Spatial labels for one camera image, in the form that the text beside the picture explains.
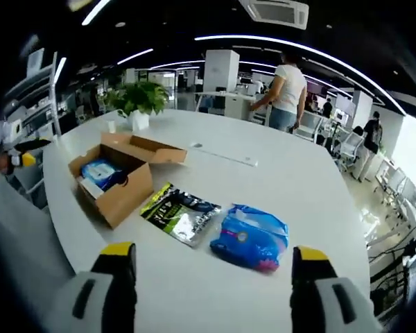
jeans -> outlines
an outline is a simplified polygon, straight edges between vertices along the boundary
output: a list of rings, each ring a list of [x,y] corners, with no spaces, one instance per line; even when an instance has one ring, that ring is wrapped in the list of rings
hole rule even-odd
[[[288,129],[293,127],[295,122],[296,114],[289,111],[280,110],[274,106],[271,108],[270,119],[268,120],[268,125],[271,128],[288,132]]]
[[[353,176],[360,181],[363,181],[367,176],[368,170],[372,165],[372,160],[376,156],[375,153],[369,151],[364,146],[361,148],[361,154],[356,161],[353,170]]]

white flower pot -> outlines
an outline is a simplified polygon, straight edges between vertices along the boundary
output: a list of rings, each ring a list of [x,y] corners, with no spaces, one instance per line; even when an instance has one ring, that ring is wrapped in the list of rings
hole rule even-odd
[[[128,117],[128,124],[130,125],[133,132],[139,130],[144,130],[150,126],[150,115],[145,113],[140,113],[140,111],[135,110],[131,112]]]

foil package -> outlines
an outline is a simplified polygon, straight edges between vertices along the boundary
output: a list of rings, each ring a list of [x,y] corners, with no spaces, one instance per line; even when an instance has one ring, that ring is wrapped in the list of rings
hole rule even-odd
[[[167,183],[141,209],[140,215],[189,246],[200,243],[211,218],[221,207]]]

plastic bag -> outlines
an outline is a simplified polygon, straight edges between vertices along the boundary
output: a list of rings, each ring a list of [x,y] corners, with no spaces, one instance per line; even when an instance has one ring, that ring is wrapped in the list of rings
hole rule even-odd
[[[125,172],[101,158],[83,165],[81,172],[83,178],[91,180],[103,191],[127,181]]]
[[[279,256],[288,248],[288,226],[271,214],[246,205],[234,205],[222,222],[211,250],[221,259],[262,272],[279,268]]]
[[[140,215],[182,243],[197,245],[220,206],[167,183],[140,210]]]

potted plant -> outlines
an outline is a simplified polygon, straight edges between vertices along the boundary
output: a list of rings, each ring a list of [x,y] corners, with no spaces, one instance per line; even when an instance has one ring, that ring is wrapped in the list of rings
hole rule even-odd
[[[168,101],[168,92],[163,85],[154,82],[126,83],[119,90],[107,92],[105,104],[112,105],[128,120],[132,131],[149,127],[150,115],[163,112]]]

